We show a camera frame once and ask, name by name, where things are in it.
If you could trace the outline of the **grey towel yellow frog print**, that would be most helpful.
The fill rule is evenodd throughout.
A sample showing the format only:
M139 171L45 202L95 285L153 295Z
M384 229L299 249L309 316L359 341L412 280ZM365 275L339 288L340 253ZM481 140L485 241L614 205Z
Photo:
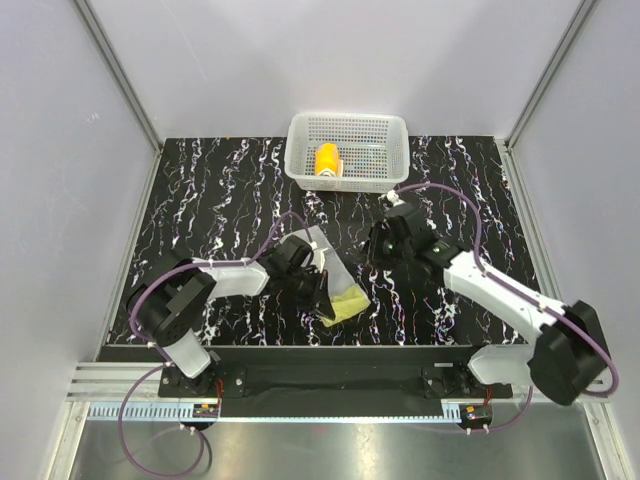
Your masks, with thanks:
M317 315L322 324L329 328L364 313L370 306L370 300L347 270L321 228L314 225L309 228L309 233L311 235L310 243L316 241L320 245L331 248L327 255L325 270L328 272L328 292L335 311L335 319L328 320Z

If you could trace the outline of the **grey and orange towel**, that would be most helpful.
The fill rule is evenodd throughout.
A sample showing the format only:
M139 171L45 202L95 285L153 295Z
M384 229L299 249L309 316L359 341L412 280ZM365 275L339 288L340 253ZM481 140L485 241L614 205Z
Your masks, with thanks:
M341 177L344 164L336 144L324 143L315 151L314 174L316 176Z

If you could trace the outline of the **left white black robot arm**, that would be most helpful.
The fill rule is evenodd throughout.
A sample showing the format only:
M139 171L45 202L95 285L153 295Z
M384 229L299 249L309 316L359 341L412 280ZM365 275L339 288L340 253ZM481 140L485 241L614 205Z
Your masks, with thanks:
M166 366L181 373L181 384L196 396L215 386L215 362L193 330L214 299L293 294L299 309L333 320L325 248L291 235L255 258L213 261L175 252L139 281L127 300L134 333L159 350Z

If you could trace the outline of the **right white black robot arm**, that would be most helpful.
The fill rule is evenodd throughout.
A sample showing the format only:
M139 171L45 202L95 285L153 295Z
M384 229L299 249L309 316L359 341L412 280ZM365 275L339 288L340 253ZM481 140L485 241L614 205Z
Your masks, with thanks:
M482 347L454 371L454 384L476 396L489 384L526 384L549 400L572 404L606 369L609 349L596 310L584 301L565 304L537 293L477 260L464 243L438 235L418 207L388 210L369 232L370 263L384 270L407 264L462 295L526 341L520 347Z

